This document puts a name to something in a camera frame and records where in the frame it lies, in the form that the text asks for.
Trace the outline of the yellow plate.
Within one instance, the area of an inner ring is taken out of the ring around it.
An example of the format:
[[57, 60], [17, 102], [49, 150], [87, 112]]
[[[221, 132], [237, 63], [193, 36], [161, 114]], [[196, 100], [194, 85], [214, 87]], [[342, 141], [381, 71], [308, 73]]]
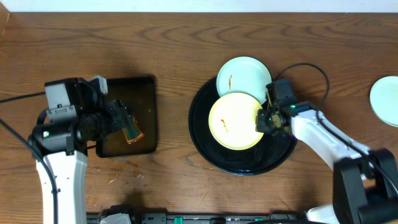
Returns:
[[211, 107], [208, 125], [212, 136], [222, 146], [242, 151], [256, 145], [263, 133], [256, 131], [261, 104], [245, 93], [229, 93]]

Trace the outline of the orange green sponge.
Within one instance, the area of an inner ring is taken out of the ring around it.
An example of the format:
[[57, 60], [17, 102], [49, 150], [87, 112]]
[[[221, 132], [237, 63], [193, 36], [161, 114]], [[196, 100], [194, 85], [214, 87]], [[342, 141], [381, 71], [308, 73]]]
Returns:
[[140, 129], [134, 116], [128, 117], [129, 124], [123, 129], [124, 136], [128, 144], [140, 141], [144, 137], [144, 133]]

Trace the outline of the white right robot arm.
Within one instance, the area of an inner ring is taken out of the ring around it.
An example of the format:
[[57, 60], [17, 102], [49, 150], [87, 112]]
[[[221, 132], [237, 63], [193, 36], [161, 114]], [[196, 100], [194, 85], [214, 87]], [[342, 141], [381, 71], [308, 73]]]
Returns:
[[333, 171], [333, 201], [309, 209], [311, 223], [387, 223], [397, 220], [397, 162], [387, 149], [372, 150], [331, 124], [309, 102], [258, 110], [256, 129], [288, 129]]

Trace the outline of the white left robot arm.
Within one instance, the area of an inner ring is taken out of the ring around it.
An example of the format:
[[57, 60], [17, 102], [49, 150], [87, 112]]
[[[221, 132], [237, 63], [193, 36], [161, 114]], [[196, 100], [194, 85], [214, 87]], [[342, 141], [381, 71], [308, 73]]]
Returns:
[[132, 124], [121, 101], [77, 103], [49, 100], [49, 123], [37, 124], [29, 137], [43, 156], [36, 169], [43, 193], [44, 223], [86, 223], [87, 143]]

